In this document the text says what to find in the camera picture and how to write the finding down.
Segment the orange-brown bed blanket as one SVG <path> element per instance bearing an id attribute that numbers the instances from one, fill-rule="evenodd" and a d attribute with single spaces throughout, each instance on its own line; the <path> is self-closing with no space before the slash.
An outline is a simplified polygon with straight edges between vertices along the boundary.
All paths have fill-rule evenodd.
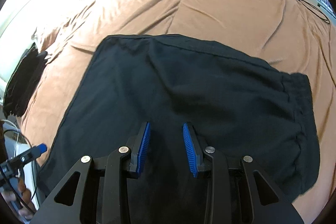
<path id="1" fill-rule="evenodd" d="M 74 0 L 74 12 L 39 24 L 49 54 L 20 127 L 46 143 L 47 162 L 64 114 L 100 43 L 115 35 L 181 35 L 217 42 L 309 79 L 320 164 L 315 184 L 293 200 L 312 223 L 335 189 L 335 26 L 298 0 Z"/>

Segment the stack of folded dark clothes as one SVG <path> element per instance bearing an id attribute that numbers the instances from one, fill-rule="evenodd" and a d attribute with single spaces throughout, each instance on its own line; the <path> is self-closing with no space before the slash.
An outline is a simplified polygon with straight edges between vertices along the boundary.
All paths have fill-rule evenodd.
<path id="1" fill-rule="evenodd" d="M 21 117 L 41 79 L 47 63 L 47 52 L 38 51 L 35 43 L 26 49 L 7 84 L 3 99 L 3 114 Z"/>

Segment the black pants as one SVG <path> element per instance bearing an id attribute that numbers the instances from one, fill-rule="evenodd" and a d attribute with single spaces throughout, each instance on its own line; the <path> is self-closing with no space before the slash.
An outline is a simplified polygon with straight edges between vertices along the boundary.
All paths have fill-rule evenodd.
<path id="1" fill-rule="evenodd" d="M 182 126 L 230 157 L 251 156 L 295 200 L 317 181 L 309 79 L 217 42 L 115 35 L 98 46 L 39 173 L 49 194 L 84 155 L 102 157 L 149 122 L 145 170 L 129 183 L 133 223 L 202 223 L 206 185 L 192 177 Z"/>

